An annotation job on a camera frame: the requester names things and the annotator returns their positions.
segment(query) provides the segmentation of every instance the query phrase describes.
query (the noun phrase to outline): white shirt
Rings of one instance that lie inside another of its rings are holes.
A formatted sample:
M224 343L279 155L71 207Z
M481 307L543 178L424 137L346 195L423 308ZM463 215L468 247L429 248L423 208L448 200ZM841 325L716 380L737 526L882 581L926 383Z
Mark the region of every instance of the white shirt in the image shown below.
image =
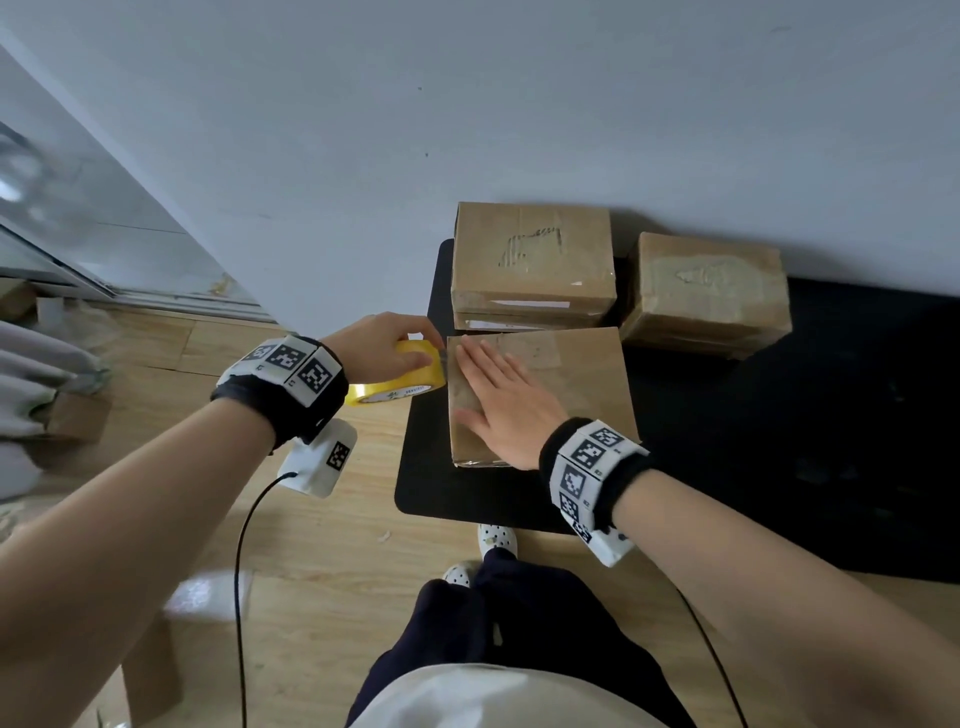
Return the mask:
M565 675L495 665L435 665L398 678L353 728L665 728L622 697Z

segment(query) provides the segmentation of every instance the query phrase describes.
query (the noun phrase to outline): pant leg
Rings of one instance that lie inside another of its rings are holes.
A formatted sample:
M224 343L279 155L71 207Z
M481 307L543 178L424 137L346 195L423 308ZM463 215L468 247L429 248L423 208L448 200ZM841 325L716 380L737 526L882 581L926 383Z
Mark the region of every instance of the pant leg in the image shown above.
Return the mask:
M631 642L570 571L487 553L474 579L502 644L488 661L576 677L634 703L671 728L695 728L653 656Z
M428 581L400 639L371 667L350 708L347 726L407 672L429 665L487 662L491 629L487 605L479 592L442 579Z

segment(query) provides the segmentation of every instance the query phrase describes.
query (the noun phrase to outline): white shoe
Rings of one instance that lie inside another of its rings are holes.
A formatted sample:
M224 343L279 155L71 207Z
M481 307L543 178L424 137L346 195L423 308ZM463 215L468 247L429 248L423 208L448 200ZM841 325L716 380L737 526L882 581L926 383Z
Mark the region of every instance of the white shoe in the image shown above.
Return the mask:
M454 564L446 570L444 581L447 584L457 584L461 587L469 587L473 584L473 568L467 562Z
M477 541L480 542L481 558L486 556L491 548L506 548L516 556L516 533L505 525L480 523L477 526Z

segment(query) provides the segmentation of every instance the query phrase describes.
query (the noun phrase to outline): person's right arm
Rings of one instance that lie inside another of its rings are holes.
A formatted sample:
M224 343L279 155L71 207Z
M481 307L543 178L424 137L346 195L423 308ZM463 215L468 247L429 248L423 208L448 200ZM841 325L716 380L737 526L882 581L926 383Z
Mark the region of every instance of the person's right arm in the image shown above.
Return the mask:
M462 341L484 411L457 419L536 469L566 412L515 357ZM960 650L822 559L659 471L634 480L613 522L818 726L960 726Z

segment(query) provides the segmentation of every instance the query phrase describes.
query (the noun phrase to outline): hand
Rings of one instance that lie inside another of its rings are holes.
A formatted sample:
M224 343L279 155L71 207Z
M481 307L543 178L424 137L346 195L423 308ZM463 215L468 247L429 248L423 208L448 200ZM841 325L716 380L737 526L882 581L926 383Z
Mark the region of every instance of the hand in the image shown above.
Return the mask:
M504 462L522 471L540 466L540 451L553 431L569 420L547 392L512 354L501 356L486 341L464 336L457 347L457 363L483 407L453 413Z
M411 333L423 334L437 351L444 348L444 338L426 316L390 312L365 316L321 341L340 359L350 384L375 384L430 365L427 353L396 350L396 342Z

